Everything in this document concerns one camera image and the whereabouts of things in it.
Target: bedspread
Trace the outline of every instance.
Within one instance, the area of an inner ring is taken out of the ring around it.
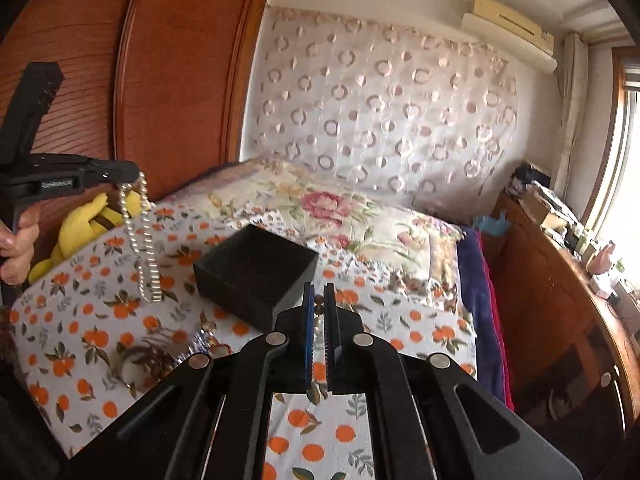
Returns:
[[[223,220],[277,210],[303,238],[325,236],[349,252],[445,287],[460,286],[455,243],[462,231],[437,218],[389,206],[305,168],[249,160],[178,192],[173,199]]]
[[[168,203],[158,206],[156,220],[162,227],[156,230],[162,303],[145,304],[138,297],[134,259],[118,229],[32,286],[12,312],[20,367],[69,456],[134,402],[132,391],[114,371],[128,347],[156,343],[178,352],[203,317],[217,324],[217,338],[233,351],[259,334],[201,298],[194,284],[193,261],[237,227]],[[258,224],[281,235],[290,229],[270,213]],[[300,238],[292,231],[288,235]],[[371,333],[418,357],[448,352],[469,373],[476,373],[475,341],[466,321],[386,290],[390,269],[385,264],[362,261],[322,237],[307,243],[321,253],[316,287],[334,282],[340,306],[360,313]],[[350,463],[370,471],[364,396],[334,397],[326,392],[320,322],[317,330],[314,387],[307,396],[274,398],[267,478],[275,478],[277,472],[288,476],[294,467],[318,472],[321,478],[353,468]]]

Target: black square box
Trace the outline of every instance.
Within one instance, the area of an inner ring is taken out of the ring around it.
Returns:
[[[199,293],[263,332],[296,306],[318,253],[252,224],[193,264]]]

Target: purple blanket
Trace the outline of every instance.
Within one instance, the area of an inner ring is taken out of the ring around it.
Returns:
[[[462,303],[474,316],[478,334],[476,353],[478,382],[502,402],[506,401],[505,370],[500,335],[494,323],[491,288],[486,271],[479,233],[463,227],[465,238],[458,242],[458,269],[462,285]]]

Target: yellow plush toy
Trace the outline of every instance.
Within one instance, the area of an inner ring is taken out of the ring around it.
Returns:
[[[100,193],[92,202],[76,207],[63,220],[58,243],[51,257],[35,264],[29,273],[29,283],[34,283],[57,264],[69,259],[89,242],[105,232],[122,225],[124,220],[117,211],[107,207],[106,193]],[[130,191],[126,199],[131,216],[140,214],[140,195]]]

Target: curtain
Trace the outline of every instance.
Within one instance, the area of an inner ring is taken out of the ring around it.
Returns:
[[[582,124],[587,101],[589,54],[587,45],[577,33],[564,40],[564,82],[562,85],[562,124],[558,135],[560,161],[553,189],[564,198],[569,175],[571,152]]]
[[[275,153],[458,221],[504,185],[494,170],[517,134],[516,71],[484,44],[270,7],[255,60],[244,158]]]

